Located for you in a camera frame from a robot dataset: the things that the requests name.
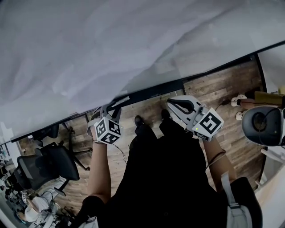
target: black shoe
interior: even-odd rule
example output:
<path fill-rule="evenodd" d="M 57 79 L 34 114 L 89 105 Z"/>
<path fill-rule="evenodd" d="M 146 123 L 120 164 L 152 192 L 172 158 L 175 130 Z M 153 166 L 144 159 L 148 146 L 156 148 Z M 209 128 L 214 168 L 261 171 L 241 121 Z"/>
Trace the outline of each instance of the black shoe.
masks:
<path fill-rule="evenodd" d="M 141 126 L 142 124 L 144 124 L 143 118 L 141 116 L 137 115 L 134 118 L 134 123 L 135 123 L 136 126 Z"/>
<path fill-rule="evenodd" d="M 169 113 L 169 111 L 167 109 L 162 109 L 161 110 L 161 117 L 162 117 L 162 120 L 163 119 L 167 119 L 167 118 L 171 119 L 170 113 Z"/>

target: white sheet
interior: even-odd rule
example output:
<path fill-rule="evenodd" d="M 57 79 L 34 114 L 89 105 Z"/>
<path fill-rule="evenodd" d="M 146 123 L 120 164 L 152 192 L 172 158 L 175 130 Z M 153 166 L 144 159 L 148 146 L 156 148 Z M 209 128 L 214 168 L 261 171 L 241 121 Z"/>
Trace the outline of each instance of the white sheet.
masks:
<path fill-rule="evenodd" d="M 184 33 L 240 0 L 6 0 L 0 106 L 53 92 L 82 112 L 108 103 Z"/>

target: wooden floor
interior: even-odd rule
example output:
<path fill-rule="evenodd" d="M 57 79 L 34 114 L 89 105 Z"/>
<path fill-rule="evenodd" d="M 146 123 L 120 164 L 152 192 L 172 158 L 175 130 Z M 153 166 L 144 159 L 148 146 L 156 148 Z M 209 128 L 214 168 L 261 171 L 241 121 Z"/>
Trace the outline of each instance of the wooden floor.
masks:
<path fill-rule="evenodd" d="M 184 87 L 187 94 L 193 95 L 202 103 L 216 108 L 223 98 L 231 99 L 238 93 L 244 94 L 246 91 L 261 87 L 261 78 L 256 62 L 252 61 L 195 79 L 185 83 Z M 120 124 L 124 128 L 124 132 L 123 137 L 118 140 L 116 145 L 123 150 L 126 156 L 128 156 L 128 146 L 135 137 L 134 117 L 138 114 L 141 115 L 146 123 L 152 127 L 156 136 L 162 136 L 159 130 L 159 124 L 161 123 L 160 111 L 165 107 L 165 101 L 176 95 L 183 95 L 183 92 L 175 91 L 122 108 Z M 227 151 L 227 155 L 233 163 L 238 177 L 247 177 L 251 186 L 255 188 L 255 180 L 258 179 L 261 171 L 263 155 L 260 153 L 261 146 L 253 144 L 245 138 L 241 129 L 241 121 L 235 119 L 236 112 L 241 110 L 241 107 L 231 107 L 230 104 L 218 108 L 217 112 L 225 123 L 217 138 L 221 146 Z M 171 116 L 179 124 L 185 126 L 173 113 L 171 113 Z M 92 146 L 92 139 L 86 134 L 87 123 L 84 117 L 69 121 L 66 125 L 73 127 L 75 130 L 75 135 L 73 136 L 74 151 L 87 150 Z M 62 125 L 60 125 L 58 138 L 51 139 L 47 137 L 44 139 L 44 145 L 53 141 L 58 143 L 61 140 L 65 142 L 64 146 L 68 147 L 68 133 Z M 28 138 L 22 139 L 20 145 L 22 149 L 26 149 L 25 155 L 34 154 L 36 145 L 33 140 Z M 85 166 L 88 166 L 91 154 L 82 155 L 79 159 Z M 114 194 L 122 180 L 126 164 L 123 161 L 121 152 L 113 146 L 108 146 L 108 161 L 112 181 L 112 194 Z M 62 207 L 73 207 L 74 212 L 80 210 L 82 201 L 87 196 L 87 180 L 89 176 L 89 172 L 84 171 L 80 167 L 78 167 L 78 171 L 80 180 L 70 181 L 65 188 L 67 196 L 58 196 L 56 198 L 56 201 Z M 213 186 L 209 170 L 206 173 L 210 184 Z"/>

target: bracelet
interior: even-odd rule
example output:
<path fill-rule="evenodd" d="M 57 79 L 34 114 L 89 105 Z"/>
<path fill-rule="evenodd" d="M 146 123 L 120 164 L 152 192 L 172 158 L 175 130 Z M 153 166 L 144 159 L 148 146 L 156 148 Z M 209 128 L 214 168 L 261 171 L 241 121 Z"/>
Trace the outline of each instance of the bracelet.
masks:
<path fill-rule="evenodd" d="M 92 141 L 93 143 L 96 143 L 96 144 L 104 144 L 104 143 L 102 143 L 102 142 L 100 142 L 100 141 L 98 141 L 98 140 L 96 140 L 96 141 Z"/>
<path fill-rule="evenodd" d="M 221 155 L 221 154 L 225 154 L 226 153 L 226 151 L 225 150 L 223 150 L 222 152 L 220 152 L 220 153 L 218 153 L 218 154 L 216 154 L 212 159 L 211 159 L 211 161 L 208 163 L 208 164 L 211 164 L 211 163 L 213 163 L 213 161 L 219 156 L 219 155 Z"/>
<path fill-rule="evenodd" d="M 224 150 L 224 152 L 220 152 L 220 153 L 218 153 L 212 160 L 211 160 L 211 162 L 210 163 L 208 163 L 208 165 L 206 166 L 206 168 L 205 168 L 205 171 L 206 171 L 206 169 L 208 169 L 208 167 L 210 167 L 212 164 L 214 164 L 215 162 L 217 162 L 217 161 L 219 161 L 222 157 L 224 157 L 224 156 L 226 156 L 226 151 Z"/>

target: black mesh chair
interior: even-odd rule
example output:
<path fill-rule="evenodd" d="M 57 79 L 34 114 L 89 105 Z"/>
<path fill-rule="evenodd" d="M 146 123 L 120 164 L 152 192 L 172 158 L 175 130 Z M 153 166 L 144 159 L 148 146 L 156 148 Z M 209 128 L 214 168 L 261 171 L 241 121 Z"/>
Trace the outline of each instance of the black mesh chair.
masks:
<path fill-rule="evenodd" d="M 90 170 L 89 167 L 85 168 L 76 158 L 77 154 L 87 153 L 90 150 L 74 153 L 71 133 L 69 133 L 69 150 L 63 145 L 57 145 L 53 142 L 41 149 L 36 149 L 36 155 L 18 157 L 18 167 L 14 171 L 14 175 L 24 189 L 37 190 L 44 183 L 61 176 L 66 181 L 59 189 L 55 188 L 55 190 L 60 195 L 66 196 L 63 189 L 67 183 L 70 180 L 79 180 L 75 162 L 84 170 Z"/>

